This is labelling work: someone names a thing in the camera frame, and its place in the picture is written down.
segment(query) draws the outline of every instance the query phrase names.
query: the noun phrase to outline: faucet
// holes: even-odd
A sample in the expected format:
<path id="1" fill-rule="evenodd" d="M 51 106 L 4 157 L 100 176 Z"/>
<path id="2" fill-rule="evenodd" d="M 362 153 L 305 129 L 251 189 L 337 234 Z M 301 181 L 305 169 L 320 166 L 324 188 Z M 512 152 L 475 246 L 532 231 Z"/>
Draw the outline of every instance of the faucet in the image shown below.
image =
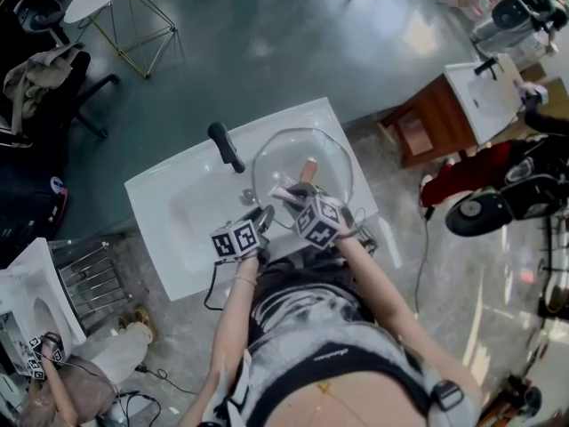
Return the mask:
<path id="1" fill-rule="evenodd" d="M 215 142 L 226 165 L 231 164 L 236 173 L 243 173 L 245 163 L 237 154 L 237 150 L 229 137 L 228 129 L 222 122 L 214 122 L 207 128 L 207 135 Z"/>

